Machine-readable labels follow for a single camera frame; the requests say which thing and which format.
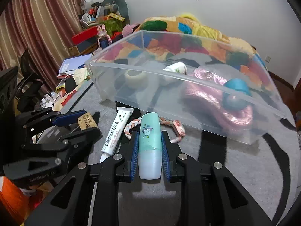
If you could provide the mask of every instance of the clear plastic box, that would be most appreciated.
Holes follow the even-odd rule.
[[[251,144],[284,117],[279,92],[254,52],[189,34],[138,31],[85,64],[103,101]],[[179,61],[187,75],[163,71]]]

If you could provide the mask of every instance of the silver screw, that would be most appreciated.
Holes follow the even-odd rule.
[[[64,144],[64,145],[67,145],[68,143],[69,143],[69,140],[68,140],[68,139],[64,139],[64,140],[63,140],[63,144]]]
[[[221,169],[221,168],[223,167],[223,164],[220,163],[220,162],[215,162],[215,163],[213,164],[213,166],[214,166],[216,169]]]
[[[113,155],[113,159],[116,160],[116,161],[120,160],[121,158],[122,158],[121,154],[115,154],[115,155]]]
[[[62,160],[60,158],[55,159],[55,164],[60,165],[62,163]]]
[[[77,167],[78,167],[79,169],[84,169],[86,166],[87,166],[87,164],[84,163],[84,162],[80,162],[80,163],[77,165]]]
[[[178,157],[180,160],[186,160],[188,156],[186,154],[182,153],[182,154],[179,154]]]

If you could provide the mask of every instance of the curtain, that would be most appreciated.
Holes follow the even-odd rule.
[[[11,0],[0,16],[0,70],[20,66],[28,48],[32,69],[54,90],[72,36],[82,31],[80,13],[80,0]]]

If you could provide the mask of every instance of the cartoon character with purple hat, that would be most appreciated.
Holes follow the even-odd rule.
[[[144,127],[143,127],[143,129],[142,129],[142,132],[143,132],[144,135],[148,138],[148,136],[149,136],[149,134],[151,133],[152,129],[153,129],[153,128],[150,127],[149,125],[146,126],[146,124],[144,124]]]

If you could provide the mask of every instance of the red box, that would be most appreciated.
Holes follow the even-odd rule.
[[[97,35],[97,28],[96,28],[96,26],[93,26],[93,27],[86,29],[83,32],[73,36],[72,41],[73,41],[74,45],[77,45],[77,44],[83,42],[84,40],[87,40],[96,35]]]

